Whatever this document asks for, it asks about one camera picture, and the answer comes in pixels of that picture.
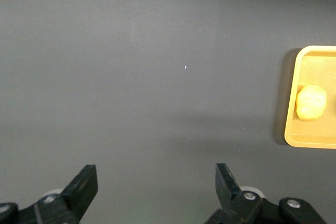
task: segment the yellow plastic container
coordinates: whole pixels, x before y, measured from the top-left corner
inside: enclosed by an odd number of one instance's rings
[[[327,92],[321,118],[302,121],[296,114],[296,96],[305,85],[318,85]],[[295,147],[336,149],[336,47],[309,46],[297,55],[285,129],[285,139]]]

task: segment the yellow lump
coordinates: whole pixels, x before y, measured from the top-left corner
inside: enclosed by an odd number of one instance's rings
[[[303,121],[320,118],[327,107],[327,92],[317,85],[306,85],[296,96],[296,113]]]

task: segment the screw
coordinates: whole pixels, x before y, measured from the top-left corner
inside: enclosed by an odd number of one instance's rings
[[[252,193],[244,193],[244,197],[248,200],[255,200],[256,196]]]
[[[6,212],[9,209],[9,205],[4,205],[2,207],[0,207],[0,214]]]
[[[292,208],[300,208],[301,207],[300,203],[298,203],[296,200],[293,200],[293,199],[289,199],[287,201],[287,204]]]
[[[45,200],[43,200],[44,204],[48,204],[54,201],[53,196],[48,196],[47,198],[45,198]]]

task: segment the gray table surface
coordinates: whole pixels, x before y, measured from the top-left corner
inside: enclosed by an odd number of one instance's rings
[[[204,223],[215,164],[336,220],[335,150],[285,143],[293,60],[335,0],[0,0],[0,202],[96,164],[82,223]]]

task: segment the silver bolt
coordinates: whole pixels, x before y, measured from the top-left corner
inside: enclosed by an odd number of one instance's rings
[[[255,200],[256,196],[252,193],[244,193],[244,197],[248,200]]]
[[[0,207],[0,214],[6,212],[9,209],[9,205],[4,205],[2,207]]]
[[[53,196],[48,196],[47,198],[45,198],[45,200],[43,201],[44,204],[49,204],[51,202],[54,201]]]
[[[300,208],[301,207],[300,203],[298,203],[296,200],[293,200],[293,199],[289,199],[287,201],[287,204],[292,208]]]

